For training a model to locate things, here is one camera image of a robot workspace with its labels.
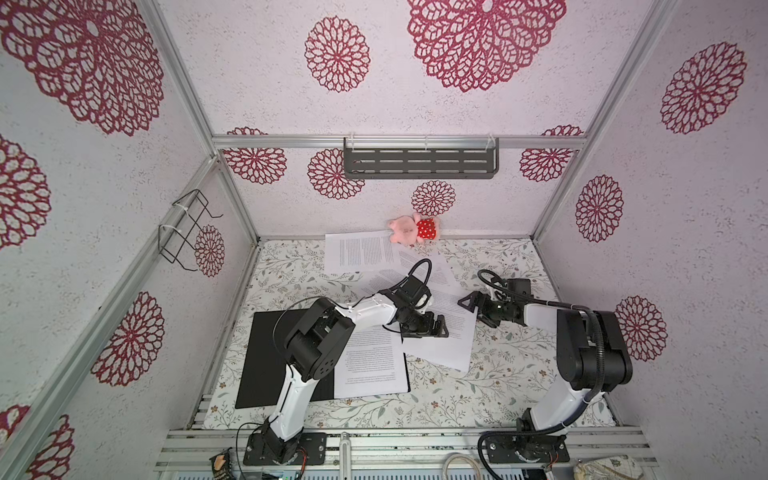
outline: stuffed toy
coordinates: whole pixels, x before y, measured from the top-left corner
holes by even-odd
[[[392,243],[401,243],[403,245],[413,245],[416,242],[424,243],[424,240],[438,240],[440,234],[438,231],[440,222],[437,218],[425,218],[419,214],[413,214],[413,217],[405,215],[404,217],[390,220],[387,226],[395,233],[389,238]]]

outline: open folder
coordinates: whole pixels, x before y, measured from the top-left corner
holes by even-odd
[[[277,403],[285,379],[283,342],[306,310],[256,312],[250,330],[236,409]],[[275,343],[272,331],[275,329]],[[317,383],[312,401],[410,392],[402,339],[381,327],[356,330],[336,368]]]

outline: floral tablecloth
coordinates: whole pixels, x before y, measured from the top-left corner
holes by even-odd
[[[338,302],[356,299],[350,287],[366,273],[325,275],[322,240],[265,242],[249,293],[234,327],[230,345],[204,420],[206,429],[236,429],[243,422],[262,422],[273,407],[235,409],[253,313],[281,310],[312,295]],[[506,278],[531,279],[533,294],[555,300],[549,279],[530,240],[440,240],[414,247],[440,252],[467,292],[482,284],[477,271],[487,268]],[[475,328],[472,362],[459,372],[408,357],[411,392],[397,395],[310,403],[307,427],[505,427],[513,426],[533,406],[557,375],[554,335],[503,323]],[[590,406],[578,425],[615,425],[600,401]]]

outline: red polka dot fabric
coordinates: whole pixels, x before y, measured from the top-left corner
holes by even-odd
[[[433,219],[426,218],[418,222],[416,226],[419,228],[419,236],[424,240],[434,240],[437,237],[437,229]]]

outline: gray hanging shelf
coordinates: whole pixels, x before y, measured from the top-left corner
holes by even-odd
[[[498,138],[479,149],[355,148],[344,138],[344,174],[356,180],[493,178]]]

